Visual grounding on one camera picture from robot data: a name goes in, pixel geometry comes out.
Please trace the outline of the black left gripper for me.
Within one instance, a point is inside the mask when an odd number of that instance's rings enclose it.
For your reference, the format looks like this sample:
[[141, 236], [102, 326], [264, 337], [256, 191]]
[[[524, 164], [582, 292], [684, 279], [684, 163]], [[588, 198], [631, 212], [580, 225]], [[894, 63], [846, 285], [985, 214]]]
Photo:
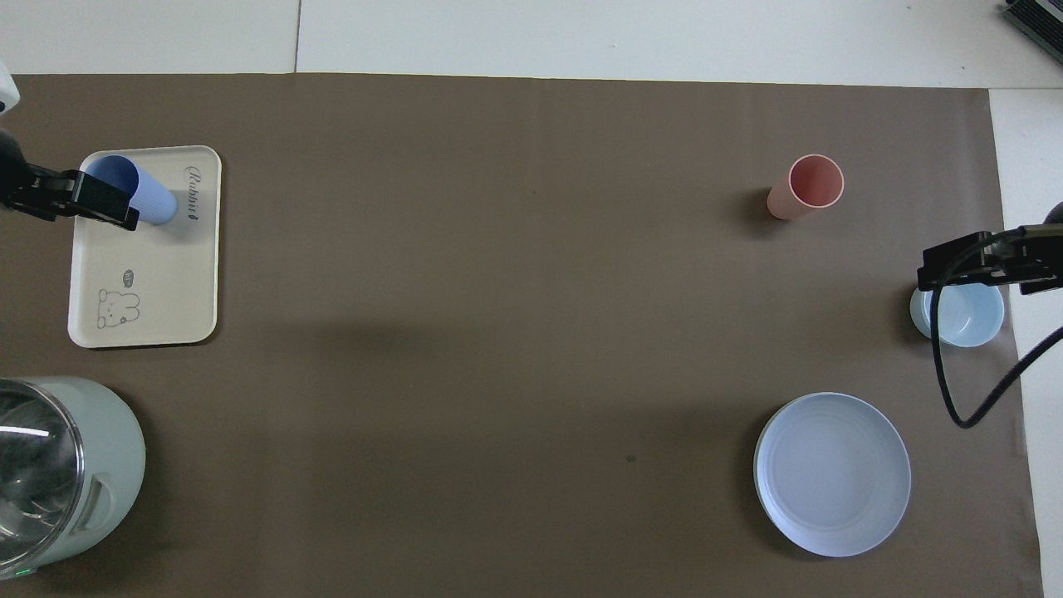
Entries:
[[[32, 175], [30, 199], [18, 199]], [[75, 169], [55, 171], [37, 165], [27, 167], [22, 147], [5, 129], [1, 129], [1, 201], [9, 211], [45, 221], [83, 217], [136, 230], [140, 219], [140, 212], [130, 205], [132, 194], [94, 175]]]

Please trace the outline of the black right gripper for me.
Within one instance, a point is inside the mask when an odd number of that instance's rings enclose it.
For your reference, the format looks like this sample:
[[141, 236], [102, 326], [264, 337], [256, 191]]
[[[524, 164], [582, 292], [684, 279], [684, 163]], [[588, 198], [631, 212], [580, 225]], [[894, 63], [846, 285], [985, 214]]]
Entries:
[[[922, 252], [918, 289], [972, 283], [1022, 281], [1029, 296], [1062, 287], [1062, 203], [1039, 227], [1013, 228], [986, 242], [991, 233], [971, 233]], [[990, 257], [986, 249], [990, 247]]]

